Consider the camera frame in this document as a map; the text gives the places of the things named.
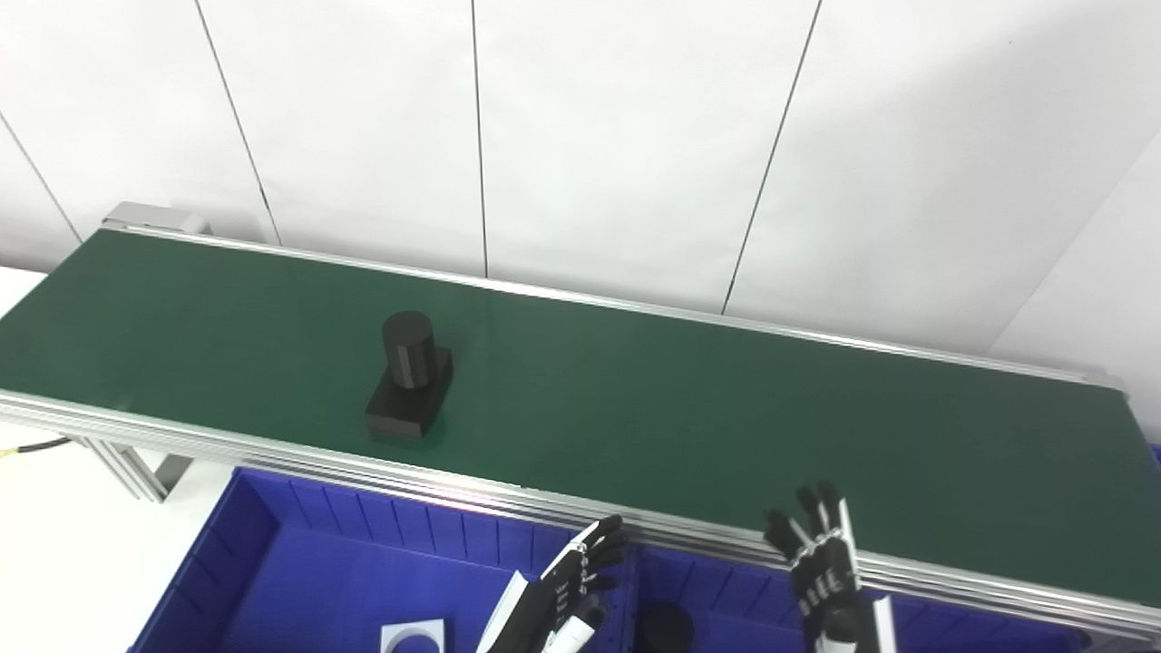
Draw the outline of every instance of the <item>blue plastic bin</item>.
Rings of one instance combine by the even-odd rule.
[[[134,653],[377,653],[385,624],[444,618],[471,653],[513,569],[539,573],[574,533],[238,469]],[[676,602],[697,653],[800,653],[785,573],[633,546],[587,653],[628,653],[639,605]],[[1075,653],[1069,629],[895,597],[911,653]]]

